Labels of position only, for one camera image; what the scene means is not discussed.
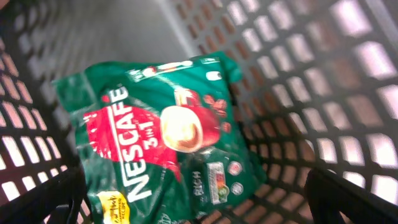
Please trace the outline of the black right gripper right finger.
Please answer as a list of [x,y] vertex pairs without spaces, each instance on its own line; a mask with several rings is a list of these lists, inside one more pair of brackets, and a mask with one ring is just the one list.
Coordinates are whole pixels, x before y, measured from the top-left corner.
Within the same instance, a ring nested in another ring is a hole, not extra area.
[[397,223],[396,205],[328,170],[310,170],[304,191],[314,223]]

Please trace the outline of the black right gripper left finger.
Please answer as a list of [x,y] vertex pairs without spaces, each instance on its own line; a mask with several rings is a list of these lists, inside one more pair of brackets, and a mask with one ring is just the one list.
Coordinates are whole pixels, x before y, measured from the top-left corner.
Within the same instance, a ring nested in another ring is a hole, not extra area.
[[1,206],[1,223],[76,223],[85,197],[83,170],[71,167]]

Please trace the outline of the green Nescafe coffee bag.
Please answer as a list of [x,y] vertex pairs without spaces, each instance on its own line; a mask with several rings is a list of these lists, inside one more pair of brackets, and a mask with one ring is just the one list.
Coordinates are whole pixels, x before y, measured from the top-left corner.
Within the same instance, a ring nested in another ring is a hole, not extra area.
[[238,205],[266,181],[234,119],[239,65],[222,52],[105,62],[54,81],[95,223],[183,223]]

